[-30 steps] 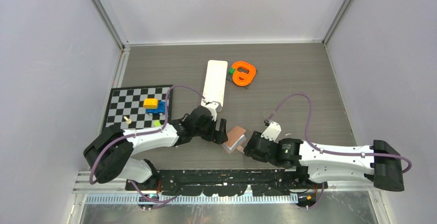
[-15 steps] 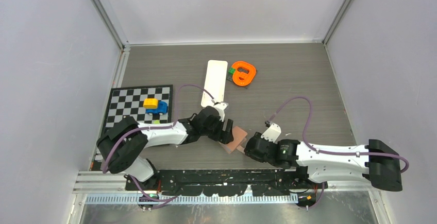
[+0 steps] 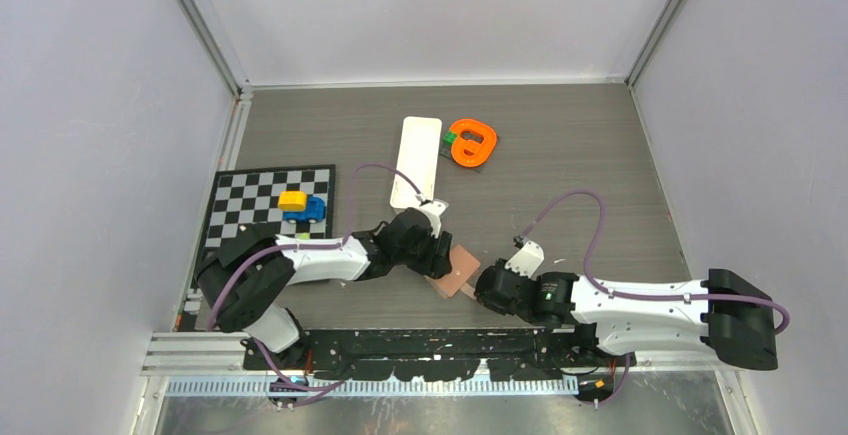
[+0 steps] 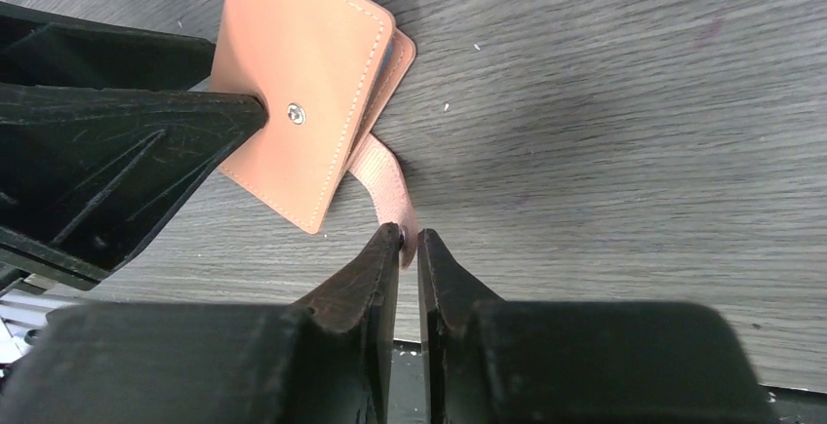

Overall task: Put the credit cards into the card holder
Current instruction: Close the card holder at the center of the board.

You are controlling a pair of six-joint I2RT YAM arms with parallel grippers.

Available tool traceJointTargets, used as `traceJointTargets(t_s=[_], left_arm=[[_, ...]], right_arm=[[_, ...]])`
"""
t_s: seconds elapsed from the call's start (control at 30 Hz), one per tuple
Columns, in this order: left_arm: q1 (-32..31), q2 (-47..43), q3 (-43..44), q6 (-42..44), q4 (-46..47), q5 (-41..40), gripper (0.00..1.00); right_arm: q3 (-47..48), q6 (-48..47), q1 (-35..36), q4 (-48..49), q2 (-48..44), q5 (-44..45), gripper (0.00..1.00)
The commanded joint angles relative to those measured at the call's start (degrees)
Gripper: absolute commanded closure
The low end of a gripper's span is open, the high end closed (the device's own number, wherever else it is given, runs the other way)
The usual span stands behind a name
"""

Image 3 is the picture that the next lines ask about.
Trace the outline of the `brown leather card holder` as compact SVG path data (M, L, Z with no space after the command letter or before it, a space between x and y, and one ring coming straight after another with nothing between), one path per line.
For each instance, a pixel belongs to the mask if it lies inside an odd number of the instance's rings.
M449 252L451 270L439 279L427 278L427 282L443 299L461 293L475 299L472 278L480 270L480 260L461 245L454 246Z

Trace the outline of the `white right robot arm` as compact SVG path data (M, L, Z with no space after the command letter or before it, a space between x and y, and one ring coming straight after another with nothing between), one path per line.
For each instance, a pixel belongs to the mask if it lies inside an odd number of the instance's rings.
M680 351L712 353L747 370L778 367L777 305L731 270L663 284L592 281L566 272L531 278L494 265L478 278L475 297L491 311L537 327L573 326L571 352L584 365L607 355Z

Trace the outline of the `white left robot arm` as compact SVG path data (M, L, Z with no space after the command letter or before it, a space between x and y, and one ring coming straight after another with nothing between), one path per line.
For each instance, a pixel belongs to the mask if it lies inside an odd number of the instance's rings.
M368 281L398 266L438 280L452 270L452 247L453 235L443 229L433 203L333 239L301 240L267 223L253 224L207 257L195 280L210 306L208 330L245 333L280 367L293 369L305 360L307 344L300 323L277 302L285 288Z

